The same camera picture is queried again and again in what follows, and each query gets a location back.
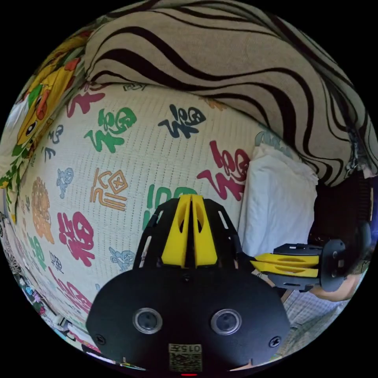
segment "camera lens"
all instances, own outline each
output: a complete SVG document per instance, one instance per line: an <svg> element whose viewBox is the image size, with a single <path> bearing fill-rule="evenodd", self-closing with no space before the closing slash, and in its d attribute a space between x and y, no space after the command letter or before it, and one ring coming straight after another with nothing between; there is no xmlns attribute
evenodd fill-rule
<svg viewBox="0 0 378 378"><path fill-rule="evenodd" d="M232 309L216 312L211 319L211 328L218 335L231 335L241 326L241 316Z"/></svg>
<svg viewBox="0 0 378 378"><path fill-rule="evenodd" d="M133 317L134 327L144 334L154 334L161 329L163 320L160 314L152 308L141 308Z"/></svg>

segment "bedsheet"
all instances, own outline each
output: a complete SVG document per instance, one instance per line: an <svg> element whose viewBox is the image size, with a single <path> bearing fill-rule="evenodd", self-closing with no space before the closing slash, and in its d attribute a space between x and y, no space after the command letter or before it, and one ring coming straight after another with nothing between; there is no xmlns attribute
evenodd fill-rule
<svg viewBox="0 0 378 378"><path fill-rule="evenodd" d="M98 290L132 268L155 209L181 194L222 204L237 229L260 143L300 161L247 115L190 93L139 84L77 90L23 175L13 225L44 297L85 324Z"/></svg>

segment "person's arm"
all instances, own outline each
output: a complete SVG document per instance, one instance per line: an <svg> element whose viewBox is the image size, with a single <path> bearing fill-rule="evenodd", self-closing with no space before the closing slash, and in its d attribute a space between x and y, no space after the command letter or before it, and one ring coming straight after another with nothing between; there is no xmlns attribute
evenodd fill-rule
<svg viewBox="0 0 378 378"><path fill-rule="evenodd" d="M310 293L316 295L320 299L327 299L332 302L348 300L354 294L360 279L361 274L350 274L336 291L329 293L324 291L321 287L315 286L310 290Z"/></svg>

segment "pillow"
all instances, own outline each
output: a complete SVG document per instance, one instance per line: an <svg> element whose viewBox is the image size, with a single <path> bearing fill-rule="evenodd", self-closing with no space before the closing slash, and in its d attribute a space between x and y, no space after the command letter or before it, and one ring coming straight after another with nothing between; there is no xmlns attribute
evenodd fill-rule
<svg viewBox="0 0 378 378"><path fill-rule="evenodd" d="M261 144L249 162L239 221L244 253L273 253L286 243L307 244L318 178L306 164Z"/></svg>

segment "sticker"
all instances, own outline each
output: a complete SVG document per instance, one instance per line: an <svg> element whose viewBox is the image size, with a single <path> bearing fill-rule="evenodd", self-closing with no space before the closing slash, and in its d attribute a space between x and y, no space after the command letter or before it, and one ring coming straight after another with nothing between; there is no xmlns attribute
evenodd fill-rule
<svg viewBox="0 0 378 378"><path fill-rule="evenodd" d="M202 371L201 344L168 344L170 371Z"/></svg>

